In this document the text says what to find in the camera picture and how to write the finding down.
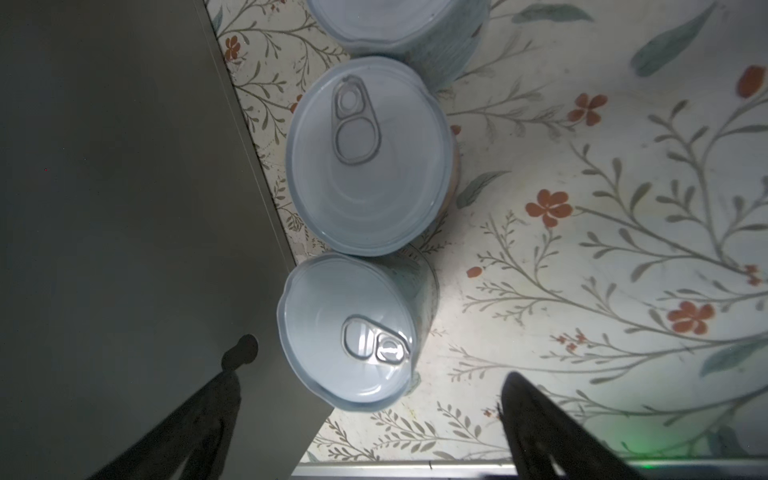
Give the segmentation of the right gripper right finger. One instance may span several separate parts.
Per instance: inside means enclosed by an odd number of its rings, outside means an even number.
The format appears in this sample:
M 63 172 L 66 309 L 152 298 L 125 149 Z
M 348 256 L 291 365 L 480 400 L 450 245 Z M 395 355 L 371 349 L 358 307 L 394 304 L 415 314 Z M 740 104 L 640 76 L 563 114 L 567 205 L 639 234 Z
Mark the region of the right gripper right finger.
M 500 418 L 520 479 L 640 479 L 522 374 L 507 375 Z

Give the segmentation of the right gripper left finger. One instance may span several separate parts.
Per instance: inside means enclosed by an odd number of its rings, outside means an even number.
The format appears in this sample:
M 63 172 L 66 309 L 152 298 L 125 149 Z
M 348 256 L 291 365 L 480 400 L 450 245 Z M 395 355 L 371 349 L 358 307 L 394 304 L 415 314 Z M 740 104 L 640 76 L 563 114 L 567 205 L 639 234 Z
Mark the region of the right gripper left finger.
M 237 374 L 223 371 L 93 479 L 218 479 L 241 405 Z

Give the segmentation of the teal labelled can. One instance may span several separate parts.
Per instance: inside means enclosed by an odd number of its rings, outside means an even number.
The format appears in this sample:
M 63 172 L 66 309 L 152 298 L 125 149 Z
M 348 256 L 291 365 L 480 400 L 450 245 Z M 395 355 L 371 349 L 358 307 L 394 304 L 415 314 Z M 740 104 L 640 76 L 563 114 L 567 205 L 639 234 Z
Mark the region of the teal labelled can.
M 324 253 L 287 278 L 280 342 L 302 384 L 332 407 L 381 411 L 413 387 L 438 302 L 437 275 L 412 246 L 372 258 Z

